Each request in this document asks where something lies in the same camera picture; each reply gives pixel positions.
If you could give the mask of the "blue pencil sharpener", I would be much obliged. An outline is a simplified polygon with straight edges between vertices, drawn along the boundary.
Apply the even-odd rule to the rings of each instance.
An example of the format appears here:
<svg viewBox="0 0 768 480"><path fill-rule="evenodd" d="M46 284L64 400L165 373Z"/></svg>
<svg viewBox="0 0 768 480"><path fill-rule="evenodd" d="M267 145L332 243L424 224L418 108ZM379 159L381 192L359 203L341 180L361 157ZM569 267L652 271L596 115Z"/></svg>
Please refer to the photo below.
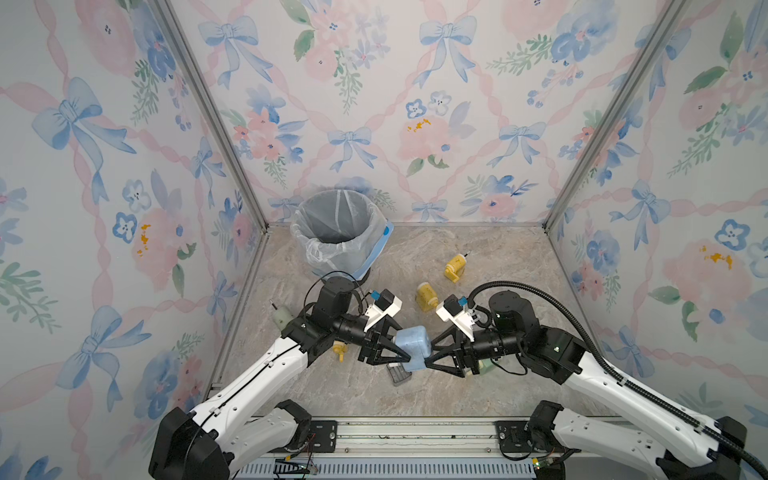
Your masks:
<svg viewBox="0 0 768 480"><path fill-rule="evenodd" d="M410 356L409 361L402 363L406 372L413 373L426 368L425 360L431 356L432 347L424 326L400 330L395 336L395 344Z"/></svg>

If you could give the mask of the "dark shavings tray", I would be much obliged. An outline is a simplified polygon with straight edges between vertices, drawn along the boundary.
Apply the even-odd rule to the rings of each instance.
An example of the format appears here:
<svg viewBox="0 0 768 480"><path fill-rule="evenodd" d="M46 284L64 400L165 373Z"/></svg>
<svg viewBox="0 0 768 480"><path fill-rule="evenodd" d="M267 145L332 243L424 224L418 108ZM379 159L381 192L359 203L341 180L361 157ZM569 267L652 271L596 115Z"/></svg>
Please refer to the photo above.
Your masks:
<svg viewBox="0 0 768 480"><path fill-rule="evenodd" d="M388 364L387 372L395 387L403 385L412 378L412 373L406 371L403 365L399 363Z"/></svg>

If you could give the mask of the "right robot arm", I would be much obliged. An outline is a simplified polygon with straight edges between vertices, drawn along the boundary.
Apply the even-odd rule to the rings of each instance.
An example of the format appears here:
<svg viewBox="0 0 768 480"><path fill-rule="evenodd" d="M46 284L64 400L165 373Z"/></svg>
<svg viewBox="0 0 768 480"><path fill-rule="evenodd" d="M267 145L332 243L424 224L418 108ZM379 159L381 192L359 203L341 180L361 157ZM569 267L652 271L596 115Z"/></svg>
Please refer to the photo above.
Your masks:
<svg viewBox="0 0 768 480"><path fill-rule="evenodd" d="M466 298L449 296L436 309L449 328L432 342L429 369L462 377L482 360L516 357L524 371L550 379L608 406L632 425L589 420L543 400L530 415L532 450L560 450L561 464L578 452L623 463L659 479L738 479L746 429L730 417L696 414L619 372L573 334L543 326L530 301L512 291L491 296L479 326Z"/></svg>

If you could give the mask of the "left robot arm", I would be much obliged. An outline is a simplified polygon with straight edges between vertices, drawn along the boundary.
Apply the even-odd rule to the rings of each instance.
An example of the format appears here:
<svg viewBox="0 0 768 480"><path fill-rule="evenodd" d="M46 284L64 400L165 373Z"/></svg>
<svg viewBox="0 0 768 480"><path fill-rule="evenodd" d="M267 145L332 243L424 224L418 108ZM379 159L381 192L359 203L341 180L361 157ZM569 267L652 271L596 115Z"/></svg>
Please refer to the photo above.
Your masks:
<svg viewBox="0 0 768 480"><path fill-rule="evenodd" d="M326 280L316 301L304 306L249 369L208 400L185 412L176 407L159 425L148 472L153 479L233 479L244 466L274 450L298 453L309 443L311 415L284 400L268 414L254 414L289 380L307 370L335 342L357 345L369 365L404 363L390 329L402 302L392 292L361 295L357 313L350 304L358 285L341 276Z"/></svg>

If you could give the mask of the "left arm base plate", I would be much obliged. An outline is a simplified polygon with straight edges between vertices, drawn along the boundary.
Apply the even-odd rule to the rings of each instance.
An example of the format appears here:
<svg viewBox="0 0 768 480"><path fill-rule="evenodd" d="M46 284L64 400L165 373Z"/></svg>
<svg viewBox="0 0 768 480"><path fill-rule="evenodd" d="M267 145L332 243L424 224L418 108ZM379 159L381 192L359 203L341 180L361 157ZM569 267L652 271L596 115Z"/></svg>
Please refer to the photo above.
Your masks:
<svg viewBox="0 0 768 480"><path fill-rule="evenodd" d="M336 420L302 421L284 450L291 454L305 451L333 453L336 449L337 435Z"/></svg>

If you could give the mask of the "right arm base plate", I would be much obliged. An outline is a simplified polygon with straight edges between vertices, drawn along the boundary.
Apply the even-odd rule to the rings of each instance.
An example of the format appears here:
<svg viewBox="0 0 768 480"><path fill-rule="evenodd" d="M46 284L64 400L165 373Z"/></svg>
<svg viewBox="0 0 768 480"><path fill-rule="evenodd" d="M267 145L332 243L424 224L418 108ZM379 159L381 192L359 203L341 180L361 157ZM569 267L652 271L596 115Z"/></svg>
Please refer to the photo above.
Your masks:
<svg viewBox="0 0 768 480"><path fill-rule="evenodd" d="M497 420L493 426L500 451L510 456L544 456L562 454L567 450L553 437L532 437L526 420Z"/></svg>

